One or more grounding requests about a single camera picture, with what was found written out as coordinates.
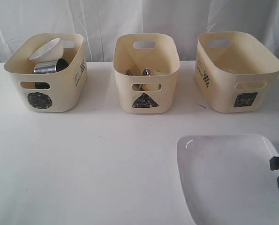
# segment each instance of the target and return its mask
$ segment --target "white plate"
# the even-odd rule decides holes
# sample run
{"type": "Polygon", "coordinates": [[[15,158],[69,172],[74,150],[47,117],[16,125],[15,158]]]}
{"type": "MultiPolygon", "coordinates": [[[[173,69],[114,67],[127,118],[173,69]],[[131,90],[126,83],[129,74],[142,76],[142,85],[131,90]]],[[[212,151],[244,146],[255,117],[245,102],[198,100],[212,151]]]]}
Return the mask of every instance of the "white plate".
{"type": "Polygon", "coordinates": [[[279,224],[279,156],[261,135],[188,136],[178,141],[184,196],[197,225],[279,224]]]}

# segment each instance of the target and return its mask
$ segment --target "plastic bin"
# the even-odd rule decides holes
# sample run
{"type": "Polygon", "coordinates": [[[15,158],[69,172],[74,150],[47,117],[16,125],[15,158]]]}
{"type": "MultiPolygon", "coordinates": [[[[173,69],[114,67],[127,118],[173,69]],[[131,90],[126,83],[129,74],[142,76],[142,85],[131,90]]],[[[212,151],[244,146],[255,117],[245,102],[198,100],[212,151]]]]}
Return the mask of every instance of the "plastic bin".
{"type": "Polygon", "coordinates": [[[173,39],[164,34],[128,34],[116,43],[113,60],[120,104],[128,113],[163,113],[173,102],[180,61],[173,39]],[[154,42],[153,48],[135,48],[134,43],[154,42]],[[148,68],[151,76],[142,76],[148,68]],[[131,70],[134,75],[126,75],[131,70]],[[147,90],[134,89],[145,84],[147,90]]]}
{"type": "Polygon", "coordinates": [[[279,73],[279,60],[250,34],[198,37],[196,80],[210,107],[222,113],[258,109],[279,73]]]}
{"type": "Polygon", "coordinates": [[[25,105],[36,112],[64,112],[73,108],[87,78],[83,36],[75,33],[44,33],[27,40],[6,62],[4,68],[25,105]],[[74,42],[65,48],[63,58],[69,66],[53,74],[33,74],[35,63],[29,57],[50,40],[74,42]],[[48,83],[49,89],[36,89],[35,83],[48,83]]]}

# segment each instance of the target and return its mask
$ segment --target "white curtain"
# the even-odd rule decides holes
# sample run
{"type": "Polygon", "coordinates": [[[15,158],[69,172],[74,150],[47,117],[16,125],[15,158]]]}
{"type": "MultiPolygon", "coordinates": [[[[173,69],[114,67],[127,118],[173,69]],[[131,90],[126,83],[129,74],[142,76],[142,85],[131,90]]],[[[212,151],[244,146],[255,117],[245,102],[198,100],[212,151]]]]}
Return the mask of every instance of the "white curtain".
{"type": "Polygon", "coordinates": [[[194,60],[199,34],[238,30],[279,58],[279,0],[0,0],[0,62],[43,32],[76,32],[87,61],[112,61],[118,37],[164,33],[181,60],[194,60]]]}

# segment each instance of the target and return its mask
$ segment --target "metal cup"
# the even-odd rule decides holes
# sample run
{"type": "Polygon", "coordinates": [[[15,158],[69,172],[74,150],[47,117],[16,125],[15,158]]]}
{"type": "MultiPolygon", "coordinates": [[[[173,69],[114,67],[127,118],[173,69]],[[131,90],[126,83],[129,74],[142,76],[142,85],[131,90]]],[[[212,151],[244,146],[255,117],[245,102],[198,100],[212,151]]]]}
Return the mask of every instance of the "metal cup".
{"type": "Polygon", "coordinates": [[[52,74],[64,70],[69,66],[65,59],[58,59],[48,62],[40,62],[35,65],[33,72],[35,74],[52,74]]]}

